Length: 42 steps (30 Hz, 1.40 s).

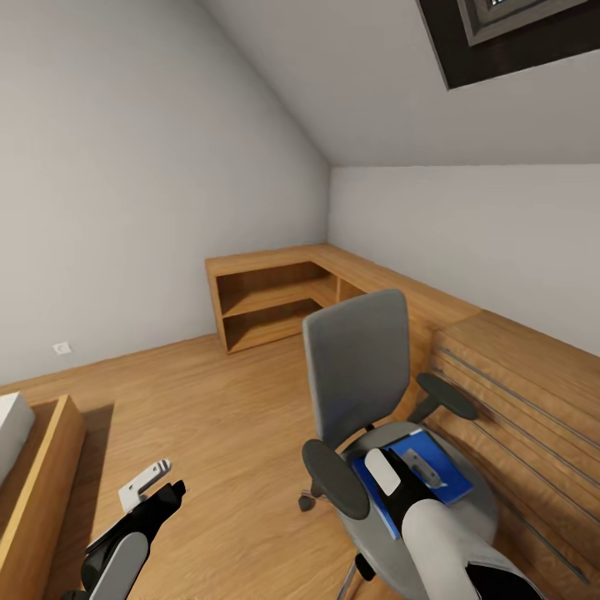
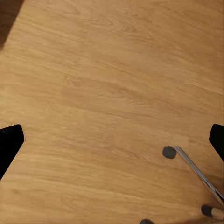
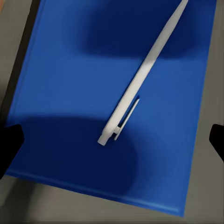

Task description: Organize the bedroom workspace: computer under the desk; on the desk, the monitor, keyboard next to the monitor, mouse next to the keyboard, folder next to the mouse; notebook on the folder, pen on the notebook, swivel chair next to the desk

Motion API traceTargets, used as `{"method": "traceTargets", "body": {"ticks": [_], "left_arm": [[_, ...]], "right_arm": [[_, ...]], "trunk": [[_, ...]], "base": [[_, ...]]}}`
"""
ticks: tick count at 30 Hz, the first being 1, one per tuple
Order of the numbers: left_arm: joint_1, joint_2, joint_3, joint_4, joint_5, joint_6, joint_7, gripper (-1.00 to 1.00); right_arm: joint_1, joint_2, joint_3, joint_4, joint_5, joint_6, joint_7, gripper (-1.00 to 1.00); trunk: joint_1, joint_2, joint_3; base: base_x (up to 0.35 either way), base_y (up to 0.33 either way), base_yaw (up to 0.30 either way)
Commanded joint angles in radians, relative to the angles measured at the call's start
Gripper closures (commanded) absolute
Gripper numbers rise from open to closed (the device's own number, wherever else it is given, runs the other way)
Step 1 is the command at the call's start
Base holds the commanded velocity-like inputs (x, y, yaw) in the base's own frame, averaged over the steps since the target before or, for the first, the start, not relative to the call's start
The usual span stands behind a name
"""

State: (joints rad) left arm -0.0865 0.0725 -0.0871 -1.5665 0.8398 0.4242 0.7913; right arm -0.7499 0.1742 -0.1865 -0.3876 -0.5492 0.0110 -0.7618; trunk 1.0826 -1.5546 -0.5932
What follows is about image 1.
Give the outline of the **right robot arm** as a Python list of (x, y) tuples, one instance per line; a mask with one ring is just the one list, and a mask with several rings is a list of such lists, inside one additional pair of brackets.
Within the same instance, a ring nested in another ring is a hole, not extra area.
[(428, 488), (443, 484), (412, 448), (375, 448), (366, 469), (400, 532), (429, 600), (545, 600), (537, 586)]

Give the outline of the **swivel chair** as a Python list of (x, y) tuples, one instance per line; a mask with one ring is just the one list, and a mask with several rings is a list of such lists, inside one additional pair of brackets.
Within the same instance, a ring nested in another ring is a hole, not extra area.
[[(303, 461), (312, 480), (298, 506), (309, 498), (331, 503), (357, 546), (337, 600), (345, 600), (353, 575), (378, 575), (407, 600), (429, 600), (403, 537), (392, 534), (378, 516), (352, 461), (420, 428), (473, 485), (447, 507), (487, 544), (498, 530), (498, 508), (484, 476), (450, 442), (421, 426), (440, 405), (475, 421), (479, 411), (453, 385), (428, 372), (417, 381), (429, 394), (407, 421), (373, 424), (390, 417), (403, 400), (410, 381), (408, 306), (403, 291), (384, 289), (346, 299), (305, 317), (302, 324), (318, 438), (303, 444)], [(335, 450), (354, 433), (367, 430), (342, 453)]]

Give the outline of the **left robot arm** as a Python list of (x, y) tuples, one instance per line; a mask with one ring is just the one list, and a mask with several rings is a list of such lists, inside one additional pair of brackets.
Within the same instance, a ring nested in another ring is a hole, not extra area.
[(155, 462), (118, 493), (126, 516), (85, 550), (81, 579), (86, 591), (65, 592), (59, 600), (126, 600), (149, 556), (149, 544), (181, 506), (187, 492), (180, 479), (168, 482), (151, 497), (147, 491), (170, 472), (168, 459)]

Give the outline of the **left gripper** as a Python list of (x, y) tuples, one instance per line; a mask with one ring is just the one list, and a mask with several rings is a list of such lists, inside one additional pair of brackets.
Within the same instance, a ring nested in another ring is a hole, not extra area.
[(182, 479), (173, 486), (168, 482), (151, 497), (148, 497), (147, 501), (141, 502), (131, 514), (138, 512), (151, 514), (156, 523), (156, 535), (163, 522), (169, 519), (180, 508), (182, 495), (185, 495), (186, 492), (185, 483)]

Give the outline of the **folder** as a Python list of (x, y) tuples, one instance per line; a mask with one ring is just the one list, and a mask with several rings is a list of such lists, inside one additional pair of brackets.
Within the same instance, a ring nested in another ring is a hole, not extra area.
[[(432, 442), (430, 437), (426, 435), (420, 428), (412, 430), (412, 432), (397, 438), (390, 443), (386, 443), (380, 447), (381, 449), (393, 449), (400, 457), (402, 457), (410, 448), (412, 448), (431, 468), (434, 468), (441, 478), (442, 486), (435, 489), (429, 485), (427, 487), (439, 498), (441, 503), (446, 506), (452, 502), (456, 502), (465, 493), (472, 490), (473, 485), (462, 475), (455, 465), (448, 460), (442, 450)], [(373, 476), (369, 473), (365, 466), (366, 455), (356, 458), (352, 461), (352, 468), (357, 475), (358, 480), (365, 487), (367, 495), (372, 500), (378, 516), (385, 523), (385, 527), (392, 534), (393, 540), (400, 538), (400, 532), (393, 523), (388, 510), (384, 507), (381, 501), (376, 483)]]

